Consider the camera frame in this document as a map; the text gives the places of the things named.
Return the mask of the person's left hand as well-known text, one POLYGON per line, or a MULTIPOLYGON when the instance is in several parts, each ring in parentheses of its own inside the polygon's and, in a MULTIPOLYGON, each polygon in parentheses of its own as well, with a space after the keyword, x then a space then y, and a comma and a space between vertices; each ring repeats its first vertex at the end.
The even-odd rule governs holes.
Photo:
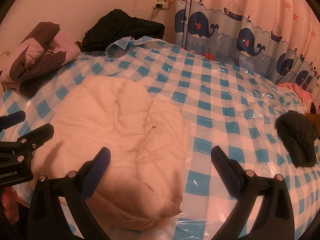
POLYGON ((12 186, 1 189, 1 205, 9 222, 15 224, 19 220, 19 214, 12 186))

